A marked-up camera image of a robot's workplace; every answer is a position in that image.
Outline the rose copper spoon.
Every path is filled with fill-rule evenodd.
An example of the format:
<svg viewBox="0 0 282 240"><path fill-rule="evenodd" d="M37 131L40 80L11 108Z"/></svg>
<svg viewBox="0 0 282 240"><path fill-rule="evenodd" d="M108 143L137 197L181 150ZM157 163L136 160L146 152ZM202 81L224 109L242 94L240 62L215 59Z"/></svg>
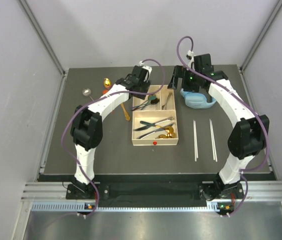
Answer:
<svg viewBox="0 0 282 240"><path fill-rule="evenodd" d="M141 103L140 105L135 106L134 108L139 108L139 107L141 107L141 106L144 106L144 105L150 103L152 100L155 100L156 98L157 98L157 97L156 97L155 95L149 95L146 101L144 101L144 102Z"/></svg>

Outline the silver round ladle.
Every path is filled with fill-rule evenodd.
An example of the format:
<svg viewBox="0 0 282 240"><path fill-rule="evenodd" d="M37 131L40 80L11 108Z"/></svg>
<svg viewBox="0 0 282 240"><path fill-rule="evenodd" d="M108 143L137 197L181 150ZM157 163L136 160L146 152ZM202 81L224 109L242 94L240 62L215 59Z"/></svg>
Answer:
<svg viewBox="0 0 282 240"><path fill-rule="evenodd" d="M92 91L91 91L89 88L85 88L85 89L82 91L82 95L83 95L84 97L90 98L91 101L94 101L94 99L92 98Z"/></svg>

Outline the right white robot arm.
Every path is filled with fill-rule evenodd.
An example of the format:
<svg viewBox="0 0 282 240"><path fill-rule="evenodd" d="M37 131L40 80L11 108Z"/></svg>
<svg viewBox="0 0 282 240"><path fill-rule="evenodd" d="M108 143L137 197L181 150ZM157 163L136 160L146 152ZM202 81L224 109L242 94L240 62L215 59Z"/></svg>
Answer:
<svg viewBox="0 0 282 240"><path fill-rule="evenodd" d="M203 189L208 200L216 196L226 198L237 188L240 171L266 147L265 134L269 131L270 120L266 115L253 115L227 75L214 69L210 54L194 55L190 50L186 57L188 65L174 67L168 88L176 89L181 80L180 93L188 107L208 109L218 103L233 126L224 167L217 173L212 189Z"/></svg>

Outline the teal silicone spoon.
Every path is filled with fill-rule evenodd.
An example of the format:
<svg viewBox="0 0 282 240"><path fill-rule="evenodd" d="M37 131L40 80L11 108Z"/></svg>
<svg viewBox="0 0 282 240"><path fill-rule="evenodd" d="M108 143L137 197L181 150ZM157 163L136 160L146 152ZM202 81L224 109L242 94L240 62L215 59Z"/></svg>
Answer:
<svg viewBox="0 0 282 240"><path fill-rule="evenodd" d="M142 108L141 110L143 110L145 107L149 106L149 105L156 105L157 103L160 102L160 99L159 98L156 98L156 99L153 99L151 100L149 103L146 103Z"/></svg>

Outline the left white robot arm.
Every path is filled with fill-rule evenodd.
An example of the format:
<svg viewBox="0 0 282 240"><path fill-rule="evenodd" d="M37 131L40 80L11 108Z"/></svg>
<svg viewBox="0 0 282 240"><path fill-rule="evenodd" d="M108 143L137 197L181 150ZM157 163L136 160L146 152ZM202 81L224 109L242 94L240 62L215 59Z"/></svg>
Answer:
<svg viewBox="0 0 282 240"><path fill-rule="evenodd" d="M95 187L90 180L95 177L94 159L96 147L103 138L103 120L119 105L132 96L144 99L150 87L150 66L134 66L132 73L115 82L103 95L104 99L92 103L79 112L72 122L70 134L79 161L72 184L83 198L90 198Z"/></svg>

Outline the ornate gold spoon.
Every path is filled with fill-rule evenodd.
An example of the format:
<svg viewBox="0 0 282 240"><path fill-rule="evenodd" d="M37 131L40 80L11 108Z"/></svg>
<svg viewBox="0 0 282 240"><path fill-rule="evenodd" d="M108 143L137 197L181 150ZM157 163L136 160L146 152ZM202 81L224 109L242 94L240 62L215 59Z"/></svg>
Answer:
<svg viewBox="0 0 282 240"><path fill-rule="evenodd" d="M156 139L172 139L174 138L174 134L160 134L159 136L156 137Z"/></svg>

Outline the cream divided utensil box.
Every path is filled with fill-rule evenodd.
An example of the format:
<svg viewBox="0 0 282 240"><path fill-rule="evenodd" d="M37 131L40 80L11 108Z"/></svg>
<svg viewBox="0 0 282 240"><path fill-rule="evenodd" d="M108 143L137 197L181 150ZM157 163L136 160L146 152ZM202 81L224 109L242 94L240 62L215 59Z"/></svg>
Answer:
<svg viewBox="0 0 282 240"><path fill-rule="evenodd" d="M132 98L133 146L176 146L179 141L175 94L167 85L151 85L154 100Z"/></svg>

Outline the plain gold spoon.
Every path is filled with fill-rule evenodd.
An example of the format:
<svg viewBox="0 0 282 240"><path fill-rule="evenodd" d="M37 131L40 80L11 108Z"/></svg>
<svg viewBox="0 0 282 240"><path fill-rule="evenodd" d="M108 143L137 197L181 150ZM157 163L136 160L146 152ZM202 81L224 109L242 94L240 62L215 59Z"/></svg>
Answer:
<svg viewBox="0 0 282 240"><path fill-rule="evenodd" d="M168 127L165 128L165 131L166 131L167 138L175 138L176 137L176 133L175 133L173 127L168 126Z"/></svg>

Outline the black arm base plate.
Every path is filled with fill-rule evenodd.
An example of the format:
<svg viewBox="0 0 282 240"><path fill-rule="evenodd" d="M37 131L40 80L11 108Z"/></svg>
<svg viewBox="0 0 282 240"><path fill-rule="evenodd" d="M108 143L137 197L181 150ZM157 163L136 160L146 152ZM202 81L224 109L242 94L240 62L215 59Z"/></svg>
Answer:
<svg viewBox="0 0 282 240"><path fill-rule="evenodd" d="M67 187L66 198L85 200L96 197L102 205L108 205L110 202L145 205L147 202L173 198L181 202L242 197L240 190L240 184L222 191L213 183L197 182L101 182L82 186L72 183Z"/></svg>

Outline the iridescent blue purple spoon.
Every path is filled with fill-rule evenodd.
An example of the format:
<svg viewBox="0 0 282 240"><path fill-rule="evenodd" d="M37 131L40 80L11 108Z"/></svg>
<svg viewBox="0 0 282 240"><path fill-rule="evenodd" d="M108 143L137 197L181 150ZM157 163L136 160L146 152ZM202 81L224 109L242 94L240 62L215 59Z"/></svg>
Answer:
<svg viewBox="0 0 282 240"><path fill-rule="evenodd" d="M151 100L147 100L140 105L136 105L136 106L131 107L131 111L135 111L137 109L144 108L144 107L146 107L147 105L150 105L150 104L151 104Z"/></svg>

